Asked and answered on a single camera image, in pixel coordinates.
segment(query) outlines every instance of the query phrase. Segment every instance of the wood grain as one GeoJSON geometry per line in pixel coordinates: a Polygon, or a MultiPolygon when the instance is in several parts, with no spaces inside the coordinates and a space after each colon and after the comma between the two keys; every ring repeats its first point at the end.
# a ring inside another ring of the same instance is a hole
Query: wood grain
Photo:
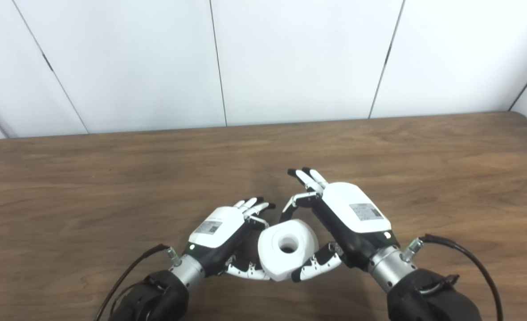
{"type": "MultiPolygon", "coordinates": [[[[453,238],[497,282],[507,320],[527,321],[527,120],[510,112],[0,140],[0,320],[89,320],[143,250],[177,248],[218,206],[263,195],[278,207],[310,166],[350,181],[402,243],[453,238]]],[[[272,223],[279,212],[265,217],[272,223]]],[[[310,211],[321,243],[331,240],[310,211]]],[[[257,235],[242,252],[253,256],[257,235]]],[[[458,290],[494,319],[493,299],[461,254],[426,246],[418,266],[458,273],[458,290]]],[[[126,284],[167,267],[157,255],[126,284]]],[[[383,291],[337,268],[299,284],[220,276],[186,320],[386,320],[383,291]]]]}

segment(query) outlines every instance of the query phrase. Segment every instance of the label sticker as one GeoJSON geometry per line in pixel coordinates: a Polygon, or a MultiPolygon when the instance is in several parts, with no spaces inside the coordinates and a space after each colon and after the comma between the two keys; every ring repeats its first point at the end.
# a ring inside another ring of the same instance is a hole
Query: label sticker
{"type": "Polygon", "coordinates": [[[349,206],[361,221],[384,219],[382,214],[370,203],[350,204],[349,206]]]}
{"type": "Polygon", "coordinates": [[[198,226],[198,228],[196,228],[194,233],[214,235],[220,225],[222,225],[222,222],[219,221],[204,221],[202,224],[200,224],[200,226],[198,226]]]}

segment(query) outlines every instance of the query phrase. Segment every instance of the metal connector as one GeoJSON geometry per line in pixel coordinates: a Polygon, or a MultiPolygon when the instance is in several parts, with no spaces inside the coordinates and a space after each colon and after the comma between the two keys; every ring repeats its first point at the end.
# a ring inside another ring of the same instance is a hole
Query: metal connector
{"type": "Polygon", "coordinates": [[[414,256],[416,256],[416,253],[422,249],[422,246],[424,246],[424,242],[419,238],[415,238],[410,245],[408,245],[406,250],[400,254],[400,258],[402,258],[404,262],[410,263],[414,256]]]}
{"type": "Polygon", "coordinates": [[[178,256],[178,253],[176,253],[172,246],[166,249],[166,254],[168,254],[168,257],[170,260],[172,260],[174,267],[180,266],[180,264],[182,264],[182,259],[180,256],[178,256]]]}
{"type": "Polygon", "coordinates": [[[340,248],[337,242],[329,242],[329,250],[333,253],[338,254],[338,256],[343,256],[344,254],[342,248],[340,248]]]}

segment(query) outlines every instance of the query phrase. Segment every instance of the black cable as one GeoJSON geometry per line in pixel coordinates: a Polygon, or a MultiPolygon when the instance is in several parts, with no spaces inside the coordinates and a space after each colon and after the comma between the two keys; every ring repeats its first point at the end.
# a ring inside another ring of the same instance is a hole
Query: black cable
{"type": "Polygon", "coordinates": [[[133,270],[133,268],[137,266],[137,264],[139,264],[145,258],[148,258],[149,256],[151,256],[152,254],[155,254],[156,252],[164,251],[168,248],[170,248],[170,246],[166,246],[165,244],[158,244],[157,246],[144,252],[141,256],[139,256],[139,258],[137,258],[137,260],[131,263],[131,265],[129,265],[129,267],[127,268],[127,270],[125,270],[125,272],[122,274],[119,280],[117,280],[117,282],[114,284],[113,288],[111,288],[111,290],[109,291],[109,294],[107,294],[107,296],[105,297],[105,300],[103,300],[103,303],[101,303],[101,306],[99,307],[99,310],[97,311],[97,314],[95,315],[94,321],[99,321],[99,319],[101,319],[101,315],[103,314],[103,311],[105,311],[105,307],[107,306],[107,303],[109,303],[115,291],[119,288],[123,280],[129,275],[129,273],[133,270]]]}
{"type": "Polygon", "coordinates": [[[109,311],[109,315],[113,315],[113,311],[115,310],[115,305],[117,305],[117,301],[123,296],[123,294],[125,294],[127,291],[129,291],[130,289],[132,289],[133,287],[135,287],[135,285],[137,285],[139,283],[141,283],[141,282],[137,282],[135,284],[131,284],[131,285],[129,285],[126,288],[121,290],[119,295],[117,295],[115,297],[115,300],[113,300],[113,303],[111,303],[111,310],[109,311]]]}
{"type": "Polygon", "coordinates": [[[471,252],[469,252],[469,250],[457,244],[455,241],[443,238],[441,236],[426,234],[425,236],[420,236],[419,239],[422,242],[435,243],[454,248],[455,250],[458,250],[459,252],[467,256],[467,258],[469,258],[469,260],[471,260],[477,266],[477,268],[479,268],[479,271],[481,272],[481,274],[483,274],[485,281],[487,281],[487,284],[491,288],[491,292],[493,293],[493,299],[495,300],[495,308],[497,309],[497,321],[503,321],[503,307],[501,305],[501,297],[499,295],[499,291],[497,290],[497,286],[495,286],[495,282],[493,282],[493,278],[491,278],[485,266],[483,266],[483,264],[481,264],[481,262],[479,262],[479,260],[471,252]]]}

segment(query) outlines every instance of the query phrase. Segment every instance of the robotic arm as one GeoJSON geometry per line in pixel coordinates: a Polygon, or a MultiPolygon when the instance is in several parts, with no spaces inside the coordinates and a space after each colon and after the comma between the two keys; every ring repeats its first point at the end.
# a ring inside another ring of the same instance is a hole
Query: robotic arm
{"type": "Polygon", "coordinates": [[[460,250],[479,267],[493,291],[498,320],[502,320],[495,284],[467,250],[451,240],[426,235],[401,251],[390,221],[359,187],[350,183],[329,184],[316,170],[307,167],[290,169],[288,174],[304,185],[306,193],[290,199],[281,221],[290,219],[298,207],[310,207],[336,240],[293,272],[293,281],[328,272],[342,261],[349,268],[371,274],[387,294],[392,321],[481,321],[475,304],[453,287],[459,276],[441,276],[418,268],[412,261],[424,242],[438,243],[460,250]]]}
{"type": "Polygon", "coordinates": [[[129,286],[117,297],[119,307],[112,304],[109,321],[177,321],[188,310],[188,296],[204,278],[218,276],[233,267],[237,247],[253,230],[263,230],[266,221],[258,215],[275,205],[252,198],[233,206],[218,207],[194,230],[179,257],[176,251],[160,244],[135,261],[117,281],[95,318],[98,321],[113,292],[130,270],[142,259],[166,250],[172,259],[169,270],[149,274],[143,281],[129,286]]]}

